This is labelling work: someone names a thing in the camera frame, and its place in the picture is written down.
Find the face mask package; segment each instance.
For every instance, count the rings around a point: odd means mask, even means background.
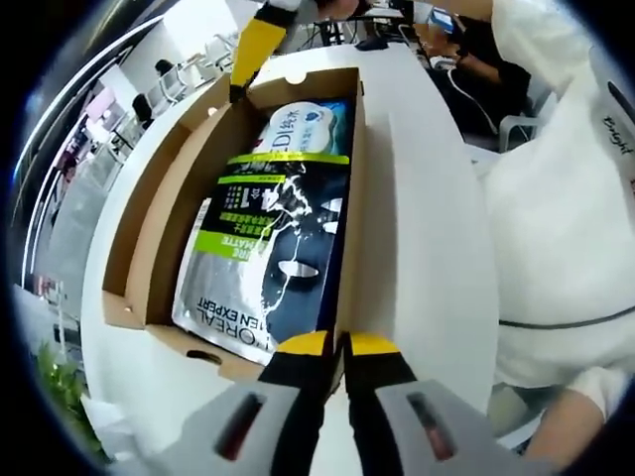
[[[266,365],[277,344],[334,326],[352,119],[346,101],[273,112],[231,159],[190,234],[173,322]]]

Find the white sleeve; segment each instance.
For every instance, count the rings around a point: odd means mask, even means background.
[[[590,398],[606,421],[619,407],[630,378],[622,370],[593,367],[578,375],[568,388]]]
[[[492,30],[506,61],[562,96],[591,47],[583,26],[555,0],[493,0]]]

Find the person sitting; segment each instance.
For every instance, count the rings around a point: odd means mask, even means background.
[[[168,74],[175,66],[169,62],[167,59],[159,59],[155,63],[155,71],[159,76],[165,76]]]
[[[152,118],[152,107],[150,107],[146,96],[144,94],[137,94],[132,100],[132,108],[135,111],[139,124],[145,131],[154,122]]]
[[[521,114],[531,76],[499,55],[490,23],[461,17],[450,35],[436,25],[415,31],[429,59],[453,60],[452,70],[429,74],[463,135],[496,136],[505,116]]]

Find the hand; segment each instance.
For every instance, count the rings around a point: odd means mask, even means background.
[[[331,0],[327,5],[319,9],[319,18],[325,20],[330,18],[332,20],[346,20],[350,17],[359,2],[365,2],[366,0]]]
[[[423,48],[426,55],[428,55],[428,58],[447,57],[452,58],[453,60],[458,60],[458,50],[460,46],[454,43],[445,43],[440,45],[425,44]]]

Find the desk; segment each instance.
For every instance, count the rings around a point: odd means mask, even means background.
[[[380,8],[373,7],[364,13],[361,17],[354,17],[354,20],[364,19],[364,18],[388,18],[388,19],[403,19],[404,15],[394,8]]]
[[[493,383],[498,295],[479,185],[458,129],[403,45],[309,50],[267,62],[257,82],[356,65],[364,83],[367,208],[359,272],[363,322],[390,335],[419,378],[435,377],[485,411]],[[144,451],[231,383],[141,331],[103,323],[101,283],[115,226],[150,155],[200,92],[160,116],[130,155],[97,224],[83,287],[82,348],[91,394],[121,405]],[[361,474],[339,389],[326,405],[312,474]]]

